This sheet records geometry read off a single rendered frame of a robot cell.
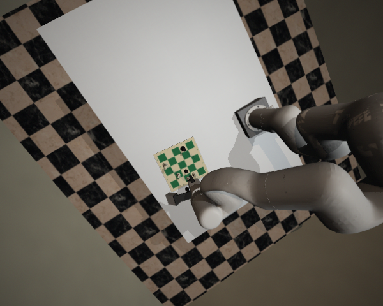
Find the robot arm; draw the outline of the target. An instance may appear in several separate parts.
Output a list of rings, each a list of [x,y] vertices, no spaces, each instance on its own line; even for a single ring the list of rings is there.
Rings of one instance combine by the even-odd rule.
[[[193,195],[167,193],[169,205],[191,199],[207,230],[218,227],[243,200],[264,210],[312,211],[325,227],[342,234],[383,223],[383,92],[303,111],[294,105],[257,108],[265,106],[255,105],[245,115],[252,131],[276,133],[292,152],[315,159],[339,159],[351,152],[366,177],[355,183],[330,162],[267,173],[225,167],[205,175],[201,191]]]

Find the green and cream chessboard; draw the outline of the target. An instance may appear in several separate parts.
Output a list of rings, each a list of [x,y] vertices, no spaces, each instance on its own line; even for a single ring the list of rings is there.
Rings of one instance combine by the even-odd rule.
[[[182,146],[185,147],[185,152],[181,151],[180,148]],[[172,192],[188,185],[186,178],[192,175],[192,173],[196,173],[196,178],[198,179],[209,173],[194,137],[153,155]],[[168,164],[166,170],[163,167],[163,163]],[[185,169],[188,170],[188,173],[184,172]],[[181,174],[181,178],[176,176],[177,173]]]

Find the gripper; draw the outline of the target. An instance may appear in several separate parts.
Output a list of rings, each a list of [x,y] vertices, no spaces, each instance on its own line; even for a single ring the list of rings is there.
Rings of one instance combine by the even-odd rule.
[[[191,196],[197,192],[197,191],[201,191],[200,190],[200,180],[198,178],[193,178],[192,175],[189,176],[189,180],[188,181],[188,186],[189,186],[189,189],[190,189],[190,192],[191,192]]]

